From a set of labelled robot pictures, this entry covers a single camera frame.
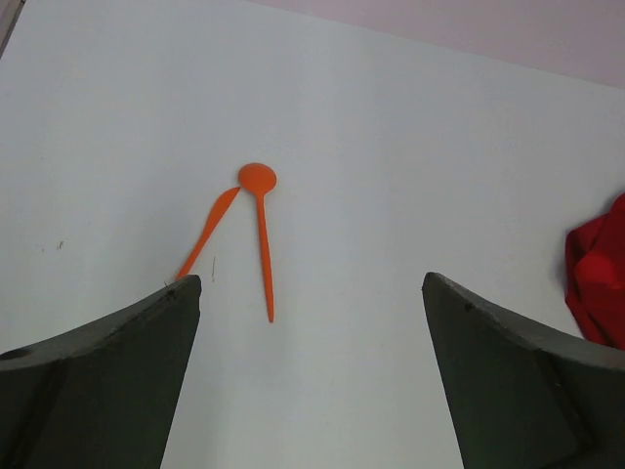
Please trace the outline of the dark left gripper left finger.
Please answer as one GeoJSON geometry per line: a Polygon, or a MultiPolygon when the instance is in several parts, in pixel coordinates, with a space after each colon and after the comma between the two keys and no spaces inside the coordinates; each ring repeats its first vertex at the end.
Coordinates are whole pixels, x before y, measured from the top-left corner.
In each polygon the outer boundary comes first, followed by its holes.
{"type": "Polygon", "coordinates": [[[184,277],[1,356],[4,468],[158,468],[200,319],[184,277]]]}

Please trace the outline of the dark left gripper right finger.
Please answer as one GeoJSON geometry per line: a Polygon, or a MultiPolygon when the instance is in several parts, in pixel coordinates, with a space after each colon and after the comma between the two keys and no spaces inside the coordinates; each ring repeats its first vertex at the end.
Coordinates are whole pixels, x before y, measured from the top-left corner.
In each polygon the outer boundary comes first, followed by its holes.
{"type": "Polygon", "coordinates": [[[466,468],[621,468],[624,354],[426,274],[424,308],[466,468]]]}

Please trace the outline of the red cloth napkin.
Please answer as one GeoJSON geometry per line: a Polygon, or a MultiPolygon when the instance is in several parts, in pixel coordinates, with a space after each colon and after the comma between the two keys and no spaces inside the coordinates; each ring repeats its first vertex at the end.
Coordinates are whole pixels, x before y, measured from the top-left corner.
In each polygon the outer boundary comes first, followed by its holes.
{"type": "Polygon", "coordinates": [[[565,303],[583,336],[624,348],[624,196],[568,233],[565,303]]]}

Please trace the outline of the orange plastic knife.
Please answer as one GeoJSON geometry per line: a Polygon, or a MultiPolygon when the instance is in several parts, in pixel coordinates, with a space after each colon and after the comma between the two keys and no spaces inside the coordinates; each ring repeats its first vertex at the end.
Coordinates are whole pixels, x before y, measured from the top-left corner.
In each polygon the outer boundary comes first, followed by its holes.
{"type": "Polygon", "coordinates": [[[206,223],[204,228],[199,236],[194,247],[191,249],[190,253],[187,256],[187,259],[183,263],[179,272],[176,275],[176,280],[179,280],[189,274],[194,263],[198,259],[199,255],[205,244],[208,242],[211,234],[217,228],[236,196],[240,192],[240,187],[231,188],[225,192],[223,192],[215,201],[213,206],[211,207],[209,214],[206,219],[206,223]]]}

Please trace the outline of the orange plastic spoon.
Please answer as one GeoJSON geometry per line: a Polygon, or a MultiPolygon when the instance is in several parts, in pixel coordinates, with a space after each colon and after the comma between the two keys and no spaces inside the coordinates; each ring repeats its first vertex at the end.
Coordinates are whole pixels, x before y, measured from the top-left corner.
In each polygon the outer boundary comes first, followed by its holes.
{"type": "Polygon", "coordinates": [[[258,219],[258,238],[264,290],[267,303],[268,320],[274,322],[274,293],[271,267],[271,249],[266,216],[266,196],[276,187],[275,172],[263,163],[248,163],[238,172],[239,184],[250,192],[256,202],[258,219]]]}

